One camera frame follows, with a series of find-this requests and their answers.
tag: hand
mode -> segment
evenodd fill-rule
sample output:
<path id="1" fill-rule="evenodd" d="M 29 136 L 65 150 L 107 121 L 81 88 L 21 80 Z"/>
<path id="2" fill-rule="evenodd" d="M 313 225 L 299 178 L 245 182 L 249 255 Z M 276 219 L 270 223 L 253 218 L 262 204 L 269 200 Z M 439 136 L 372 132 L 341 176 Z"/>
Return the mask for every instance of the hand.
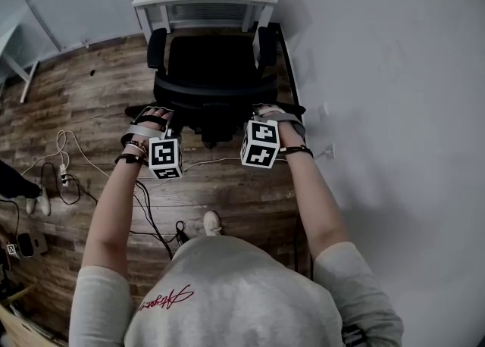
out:
<path id="1" fill-rule="evenodd" d="M 164 110 L 163 108 L 159 108 L 158 110 L 155 110 L 154 108 L 150 108 L 145 113 L 143 113 L 143 115 L 154 115 L 155 117 L 160 117 L 160 118 L 164 118 L 165 120 L 167 120 L 170 116 L 170 112 Z M 138 123 L 138 125 L 143 126 L 143 127 L 148 127 L 149 129 L 153 129 L 153 130 L 161 130 L 161 126 L 156 122 L 146 121 L 146 122 Z M 139 134 L 135 134 L 133 136 L 132 140 L 133 141 L 140 141 L 145 146 L 146 150 L 147 151 L 149 150 L 149 138 L 148 137 L 141 136 Z M 133 155 L 140 155 L 141 151 L 132 147 L 132 146 L 127 146 L 124 149 L 123 153 L 131 153 Z"/>
<path id="2" fill-rule="evenodd" d="M 270 111 L 263 114 L 261 118 L 267 117 L 272 114 L 276 114 L 277 111 Z M 301 146 L 305 144 L 303 138 L 296 132 L 295 128 L 289 121 L 278 122 L 278 131 L 280 133 L 280 144 L 283 148 L 289 146 Z"/>

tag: wrist strap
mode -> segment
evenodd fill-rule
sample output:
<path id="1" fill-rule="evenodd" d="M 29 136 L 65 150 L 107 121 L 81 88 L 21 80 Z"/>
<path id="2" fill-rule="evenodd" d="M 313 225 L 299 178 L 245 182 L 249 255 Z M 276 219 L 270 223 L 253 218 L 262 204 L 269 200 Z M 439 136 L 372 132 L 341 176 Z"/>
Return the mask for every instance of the wrist strap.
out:
<path id="1" fill-rule="evenodd" d="M 127 145 L 131 146 L 136 146 L 138 149 L 140 149 L 143 153 L 145 153 L 145 156 L 148 157 L 149 154 L 146 151 L 146 147 L 140 142 L 140 141 L 135 141 L 134 139 L 131 139 L 130 141 L 126 142 L 124 144 L 125 148 Z"/>
<path id="2" fill-rule="evenodd" d="M 114 160 L 114 163 L 117 164 L 119 160 L 126 160 L 127 164 L 141 164 L 145 165 L 148 167 L 149 163 L 145 161 L 143 157 L 137 156 L 137 155 L 132 155 L 131 153 L 123 153 L 122 155 L 119 155 L 116 160 Z"/>
<path id="3" fill-rule="evenodd" d="M 313 153 L 305 145 L 290 146 L 288 148 L 281 148 L 280 149 L 280 153 L 283 153 L 284 155 L 291 155 L 292 153 L 297 153 L 297 152 L 308 153 L 310 156 L 313 157 Z"/>

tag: gray sweatshirt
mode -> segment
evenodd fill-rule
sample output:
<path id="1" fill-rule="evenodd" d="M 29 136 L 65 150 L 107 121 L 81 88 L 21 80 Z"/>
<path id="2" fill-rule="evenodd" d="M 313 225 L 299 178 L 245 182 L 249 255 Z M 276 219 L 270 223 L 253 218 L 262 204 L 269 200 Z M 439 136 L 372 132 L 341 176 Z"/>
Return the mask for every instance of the gray sweatshirt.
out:
<path id="1" fill-rule="evenodd" d="M 227 236 L 183 245 L 138 308 L 120 274 L 85 267 L 70 346 L 342 346 L 343 326 L 401 345 L 402 322 L 352 243 L 322 252 L 314 280 Z"/>

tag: white cable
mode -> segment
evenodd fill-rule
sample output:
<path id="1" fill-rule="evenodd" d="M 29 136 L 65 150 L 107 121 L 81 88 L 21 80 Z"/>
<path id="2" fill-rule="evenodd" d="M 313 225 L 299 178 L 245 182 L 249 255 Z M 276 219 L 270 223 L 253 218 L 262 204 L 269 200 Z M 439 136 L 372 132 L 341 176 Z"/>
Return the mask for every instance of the white cable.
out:
<path id="1" fill-rule="evenodd" d="M 29 170 L 31 170 L 33 167 L 36 166 L 36 164 L 47 158 L 47 157 L 54 157 L 56 155 L 61 155 L 61 160 L 62 160 L 62 164 L 64 163 L 64 156 L 63 155 L 66 155 L 67 157 L 67 164 L 66 164 L 66 169 L 69 167 L 69 163 L 70 163 L 70 158 L 69 158 L 69 154 L 67 152 L 64 151 L 64 147 L 66 146 L 66 143 L 67 143 L 67 133 L 71 133 L 74 137 L 74 141 L 76 142 L 76 145 L 77 145 L 77 148 L 79 149 L 79 151 L 81 152 L 81 155 L 83 155 L 83 157 L 86 159 L 86 161 L 88 161 L 94 168 L 96 168 L 97 170 L 99 170 L 102 174 L 104 174 L 105 176 L 109 177 L 109 175 L 103 171 L 103 169 L 101 169 L 100 167 L 98 167 L 97 165 L 93 164 L 87 157 L 86 155 L 84 154 L 83 150 L 81 149 L 81 146 L 79 145 L 78 141 L 77 141 L 77 138 L 76 138 L 76 134 L 74 134 L 74 132 L 72 130 L 59 130 L 58 131 L 58 135 L 56 136 L 56 139 L 55 139 L 55 144 L 56 144 L 56 147 L 57 147 L 57 151 L 56 153 L 52 153 L 51 155 L 46 155 L 44 157 L 41 157 L 41 158 L 38 158 L 36 160 L 36 162 L 34 162 L 30 167 L 28 167 L 23 173 L 22 175 L 26 174 Z M 62 146 L 59 146 L 59 139 L 61 137 L 64 137 L 64 141 L 62 143 Z"/>
<path id="2" fill-rule="evenodd" d="M 74 138 L 74 141 L 76 142 L 76 145 L 77 145 L 77 148 L 79 149 L 79 151 L 81 152 L 81 155 L 83 155 L 83 157 L 86 159 L 86 161 L 88 161 L 94 168 L 96 168 L 97 170 L 99 170 L 102 174 L 104 174 L 106 177 L 110 177 L 106 172 L 103 171 L 103 169 L 101 169 L 100 167 L 98 167 L 97 165 L 93 164 L 87 157 L 86 155 L 84 154 L 83 150 L 81 149 L 81 146 L 79 145 L 78 141 L 77 141 L 77 137 L 76 137 L 76 134 L 74 134 L 74 132 L 72 130 L 59 130 L 58 131 L 58 135 L 56 137 L 56 140 L 55 140 L 55 144 L 57 146 L 57 151 L 56 153 L 52 153 L 51 155 L 46 155 L 44 157 L 41 157 L 41 158 L 37 158 L 36 162 L 34 162 L 30 167 L 28 167 L 23 173 L 22 175 L 26 174 L 29 170 L 31 170 L 33 167 L 36 166 L 36 164 L 47 158 L 47 157 L 54 157 L 56 155 L 61 155 L 61 160 L 62 160 L 62 164 L 64 163 L 64 156 L 63 155 L 66 155 L 67 157 L 67 164 L 66 164 L 66 169 L 69 167 L 69 163 L 70 163 L 70 157 L 69 157 L 69 154 L 67 152 L 64 151 L 64 147 L 66 146 L 66 143 L 67 143 L 67 133 L 71 133 L 73 135 L 73 138 Z M 59 146 L 59 139 L 61 137 L 64 137 L 64 142 L 62 143 L 62 146 Z M 183 172 L 186 172 L 187 170 L 189 170 L 190 168 L 192 167 L 195 167 L 196 165 L 201 165 L 201 164 L 211 164 L 211 163 L 214 163 L 214 162 L 219 162 L 219 161 L 225 161 L 225 160 L 240 160 L 240 158 L 237 158 L 237 157 L 225 157 L 225 158 L 218 158 L 216 160 L 208 160 L 208 161 L 199 161 L 199 162 L 195 162 L 191 165 L 189 165 L 188 167 L 184 168 L 183 169 Z M 284 158 L 277 158 L 276 161 L 286 161 Z M 153 177 L 139 177 L 139 179 L 153 179 Z M 168 183 L 170 180 L 172 179 L 166 179 L 161 185 L 165 184 L 165 183 Z"/>

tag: small box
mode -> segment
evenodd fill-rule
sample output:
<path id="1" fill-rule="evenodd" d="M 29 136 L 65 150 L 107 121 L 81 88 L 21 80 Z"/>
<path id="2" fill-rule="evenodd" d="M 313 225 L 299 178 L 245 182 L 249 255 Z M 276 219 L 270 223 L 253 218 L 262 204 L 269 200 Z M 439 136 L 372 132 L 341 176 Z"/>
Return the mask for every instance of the small box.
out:
<path id="1" fill-rule="evenodd" d="M 30 258 L 47 252 L 45 236 L 39 232 L 30 232 L 17 235 L 19 253 L 24 258 Z"/>
<path id="2" fill-rule="evenodd" d="M 18 255 L 18 247 L 16 243 L 8 243 L 7 244 L 7 253 L 12 257 L 20 258 Z"/>
<path id="3" fill-rule="evenodd" d="M 182 177 L 182 153 L 177 139 L 150 139 L 149 170 L 157 179 Z"/>
<path id="4" fill-rule="evenodd" d="M 241 148 L 241 163 L 248 167 L 270 169 L 280 151 L 278 122 L 250 120 Z"/>

